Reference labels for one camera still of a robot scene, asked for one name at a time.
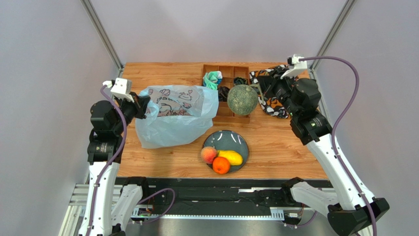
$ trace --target green melon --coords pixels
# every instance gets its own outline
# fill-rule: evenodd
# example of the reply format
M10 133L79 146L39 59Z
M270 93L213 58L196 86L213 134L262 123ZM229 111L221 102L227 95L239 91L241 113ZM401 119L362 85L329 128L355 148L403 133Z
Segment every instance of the green melon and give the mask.
M230 89L227 105L237 115L246 116L258 105L258 94L249 85L237 85Z

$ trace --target green cloth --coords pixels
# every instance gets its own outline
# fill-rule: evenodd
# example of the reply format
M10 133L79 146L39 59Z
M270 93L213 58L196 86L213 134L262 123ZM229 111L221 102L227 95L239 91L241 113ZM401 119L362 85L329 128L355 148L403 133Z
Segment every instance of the green cloth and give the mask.
M204 76L204 85L207 88L210 88L212 90L217 90L217 82L218 82L218 72L212 71L210 73L205 73Z

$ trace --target orange and black fabric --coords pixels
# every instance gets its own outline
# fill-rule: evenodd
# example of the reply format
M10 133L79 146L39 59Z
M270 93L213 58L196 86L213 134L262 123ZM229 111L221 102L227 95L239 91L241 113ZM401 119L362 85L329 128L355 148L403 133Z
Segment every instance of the orange and black fabric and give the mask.
M260 91L258 89L256 89L256 91L259 96L259 104L261 105L261 108L265 113L273 117L288 118L288 112L285 110L285 108L282 106L279 100L276 99L275 94L272 91L266 92L267 88L269 87L269 84L272 80L274 80L274 78L270 74L270 72L272 72L274 68L277 68L277 71L281 71L282 74L288 70L287 65L279 65L265 70L252 71L250 72L250 82L252 84L259 84L261 87L262 93L264 94L264 101L262 101L261 99ZM291 78L289 80L295 81L297 80L297 78Z

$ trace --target patterned cloth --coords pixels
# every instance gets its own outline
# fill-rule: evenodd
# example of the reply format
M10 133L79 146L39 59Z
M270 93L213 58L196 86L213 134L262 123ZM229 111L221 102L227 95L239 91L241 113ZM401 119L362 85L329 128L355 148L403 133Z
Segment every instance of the patterned cloth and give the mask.
M256 91L258 93L259 104L265 113L278 118L288 118L288 112L285 110L279 100L276 99L275 94L272 91L265 94L267 87L271 81L274 80L271 74L274 71L274 68L278 68L280 71L280 74L278 75L281 76L283 73L285 73L285 71L288 70L288 65L279 65L265 70L252 71L250 72L250 82L252 84L259 84L261 87L262 93L264 94L264 101L262 101L258 89L256 89ZM296 81L297 77L291 78L289 80Z
M181 93L163 89L154 91L149 89L151 100L159 106L158 117L166 116L190 116L189 108L198 99L198 94L193 89L185 90Z

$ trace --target orange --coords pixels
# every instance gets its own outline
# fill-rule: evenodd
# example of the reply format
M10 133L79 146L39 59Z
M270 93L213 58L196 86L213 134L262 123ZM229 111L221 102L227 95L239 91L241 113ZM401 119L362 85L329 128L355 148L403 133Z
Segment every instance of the orange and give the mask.
M214 159L212 169L218 174L226 174L230 170L230 162L226 158L219 156Z

